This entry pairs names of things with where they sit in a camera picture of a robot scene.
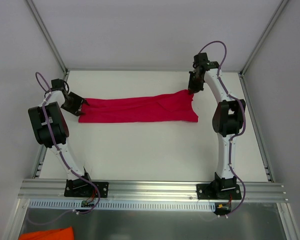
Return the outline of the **red t-shirt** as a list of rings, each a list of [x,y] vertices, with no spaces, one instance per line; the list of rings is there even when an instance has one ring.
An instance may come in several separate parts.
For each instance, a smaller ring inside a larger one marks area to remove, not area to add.
[[[193,95],[188,90],[156,96],[97,99],[88,98],[82,106],[81,124],[152,123],[183,121],[197,123],[192,107]]]

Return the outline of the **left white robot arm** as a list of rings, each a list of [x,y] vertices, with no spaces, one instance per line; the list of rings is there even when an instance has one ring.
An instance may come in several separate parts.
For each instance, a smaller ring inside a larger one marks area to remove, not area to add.
[[[62,110],[80,117],[84,115],[82,107],[88,105],[86,99],[70,92],[66,81],[53,79],[45,91],[43,102],[28,109],[36,141],[58,158],[67,174],[66,188],[75,189],[83,197],[92,193],[93,184],[84,165],[77,160],[70,147],[70,132]]]

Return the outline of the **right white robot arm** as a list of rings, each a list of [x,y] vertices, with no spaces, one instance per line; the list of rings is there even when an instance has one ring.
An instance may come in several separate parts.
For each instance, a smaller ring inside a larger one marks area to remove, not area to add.
[[[188,93],[196,94],[204,90],[204,84],[210,88],[217,106],[212,117],[212,128],[218,137],[218,165],[211,182],[211,192],[222,199],[230,190],[236,188],[238,177],[235,174],[235,144],[240,131],[245,130],[244,99],[238,99],[227,90],[221,80],[220,65],[210,61],[205,52],[196,54],[193,71],[189,73]]]

